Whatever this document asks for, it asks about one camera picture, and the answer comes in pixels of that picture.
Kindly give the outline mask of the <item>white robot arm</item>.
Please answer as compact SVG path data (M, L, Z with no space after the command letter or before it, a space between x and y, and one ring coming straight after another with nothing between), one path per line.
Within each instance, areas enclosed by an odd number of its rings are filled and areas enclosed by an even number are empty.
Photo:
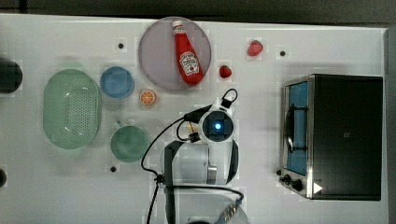
M233 111L209 105L186 114L198 131L190 140L175 140L162 153L161 166L168 224L249 224L241 208L244 195L233 200L226 187L238 169L233 140Z

